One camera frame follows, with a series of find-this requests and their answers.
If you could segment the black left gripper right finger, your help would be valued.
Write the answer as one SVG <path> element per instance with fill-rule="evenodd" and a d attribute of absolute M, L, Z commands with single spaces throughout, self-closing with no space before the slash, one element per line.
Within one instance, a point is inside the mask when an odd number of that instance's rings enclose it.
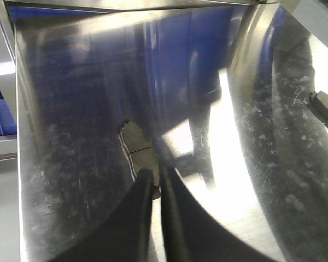
<path fill-rule="evenodd" d="M 220 225 L 173 166 L 160 167 L 160 187 L 167 261 L 274 261 Z"/>

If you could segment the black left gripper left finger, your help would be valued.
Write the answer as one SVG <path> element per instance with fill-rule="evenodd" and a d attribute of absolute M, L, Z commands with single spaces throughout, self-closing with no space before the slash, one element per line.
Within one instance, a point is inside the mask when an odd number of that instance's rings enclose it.
<path fill-rule="evenodd" d="M 140 170 L 107 220 L 52 261 L 147 261 L 153 181 L 151 170 Z"/>

